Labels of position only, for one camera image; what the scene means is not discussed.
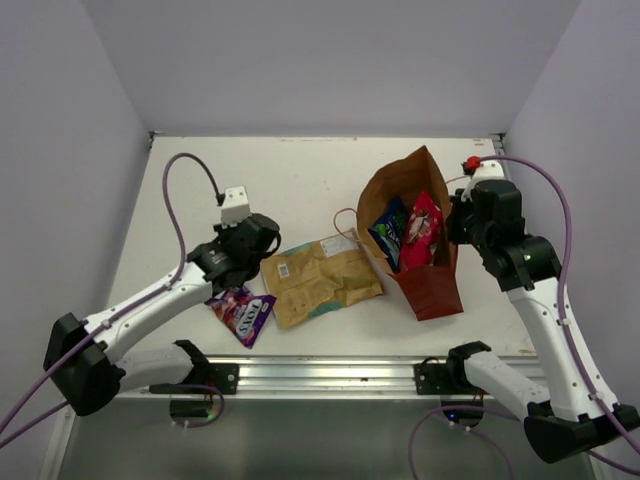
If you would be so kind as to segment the pink chips bag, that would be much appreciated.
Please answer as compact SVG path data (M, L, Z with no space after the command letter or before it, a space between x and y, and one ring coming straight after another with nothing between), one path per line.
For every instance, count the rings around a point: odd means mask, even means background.
M399 255L401 272L434 261L443 215L428 191L421 192L409 216L404 242Z

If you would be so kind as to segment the blue snack bag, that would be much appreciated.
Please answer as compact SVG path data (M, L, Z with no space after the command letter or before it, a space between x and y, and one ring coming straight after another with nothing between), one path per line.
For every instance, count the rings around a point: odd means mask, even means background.
M409 214L406 207L399 197L395 197L384 213L368 229L394 273L399 271L399 256L408 221Z

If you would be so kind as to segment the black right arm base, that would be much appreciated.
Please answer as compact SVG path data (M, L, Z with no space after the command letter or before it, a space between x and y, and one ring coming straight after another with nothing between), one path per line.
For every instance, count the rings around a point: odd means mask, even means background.
M469 389L456 383L446 362L426 357L413 365L415 390L418 395L464 395Z

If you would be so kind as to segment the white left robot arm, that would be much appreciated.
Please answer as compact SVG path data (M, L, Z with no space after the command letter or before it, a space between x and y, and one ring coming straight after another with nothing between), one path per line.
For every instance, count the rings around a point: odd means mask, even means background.
M210 384L209 361L189 340L132 349L182 312L255 278L281 243L279 225L259 213L215 231L212 241L129 300L84 319L68 313L53 324L43 367L77 415L91 415L133 389L167 385L193 393Z

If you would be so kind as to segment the purple candy bag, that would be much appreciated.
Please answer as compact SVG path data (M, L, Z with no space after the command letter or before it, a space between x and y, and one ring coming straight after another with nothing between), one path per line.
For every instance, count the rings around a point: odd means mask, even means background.
M245 348L252 349L275 303L275 296L254 295L242 286L213 296L205 305Z

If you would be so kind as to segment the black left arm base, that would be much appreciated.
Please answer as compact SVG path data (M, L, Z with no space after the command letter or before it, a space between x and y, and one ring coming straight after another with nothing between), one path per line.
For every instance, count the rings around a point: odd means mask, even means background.
M237 393L240 366L237 363L209 363L195 366L185 380L178 384L157 384L149 387L152 394L204 394L209 387L222 395Z

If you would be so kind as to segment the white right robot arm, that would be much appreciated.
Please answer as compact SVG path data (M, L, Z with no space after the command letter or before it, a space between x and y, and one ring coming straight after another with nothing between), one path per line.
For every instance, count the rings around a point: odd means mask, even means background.
M605 445L639 426L635 407L620 403L586 350L564 288L553 246L525 231L522 195L508 180L489 179L451 197L448 239L473 246L506 293L529 334L544 372L543 386L476 341L450 350L451 389L477 387L524 426L529 444L547 463Z

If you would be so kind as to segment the tan kraft snack bag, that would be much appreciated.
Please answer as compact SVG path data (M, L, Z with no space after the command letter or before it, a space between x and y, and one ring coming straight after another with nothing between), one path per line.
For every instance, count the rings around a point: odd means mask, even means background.
M383 294L353 228L275 254L260 271L283 329Z

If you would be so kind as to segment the red brown paper bag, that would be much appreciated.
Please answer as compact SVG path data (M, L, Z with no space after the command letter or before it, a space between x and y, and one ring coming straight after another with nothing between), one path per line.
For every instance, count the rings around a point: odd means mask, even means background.
M443 216L448 217L452 205L447 185L433 156L427 147L421 146L406 158L378 169L360 193L355 209L361 245L366 248L374 264L400 287L419 321L463 311L456 282L458 247L447 240L447 228L443 226L432 263L395 273L387 256L370 235L369 228L394 198L399 198L406 208L411 208L424 191L431 195Z

